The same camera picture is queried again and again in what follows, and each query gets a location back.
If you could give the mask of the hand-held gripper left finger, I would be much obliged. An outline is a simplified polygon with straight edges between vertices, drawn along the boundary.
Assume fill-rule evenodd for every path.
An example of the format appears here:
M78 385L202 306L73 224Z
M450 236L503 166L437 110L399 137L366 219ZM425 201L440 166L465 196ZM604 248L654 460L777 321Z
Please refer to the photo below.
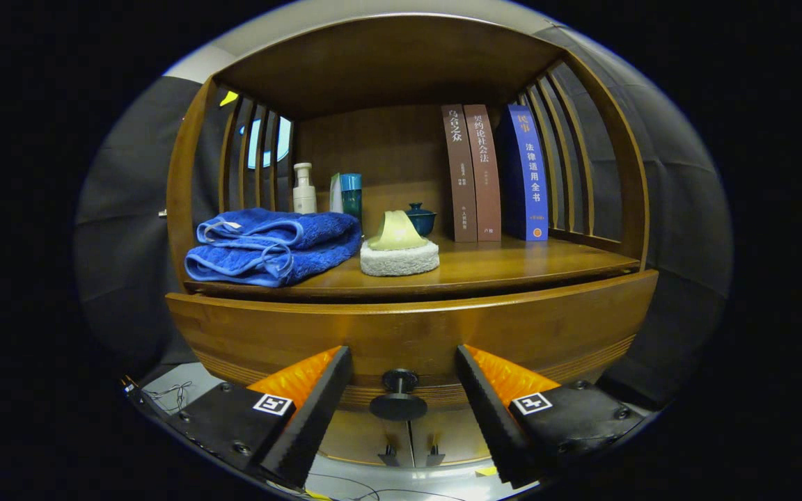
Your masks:
M302 489L351 376L338 346L249 387L213 388L166 422L232 469Z

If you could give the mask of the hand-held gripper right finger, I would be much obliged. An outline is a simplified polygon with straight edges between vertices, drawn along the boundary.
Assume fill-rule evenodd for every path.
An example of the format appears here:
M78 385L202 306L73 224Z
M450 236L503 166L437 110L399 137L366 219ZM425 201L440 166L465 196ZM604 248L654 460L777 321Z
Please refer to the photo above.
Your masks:
M515 488L585 468L644 421L589 381L557 383L470 345L456 349L455 368L498 475Z

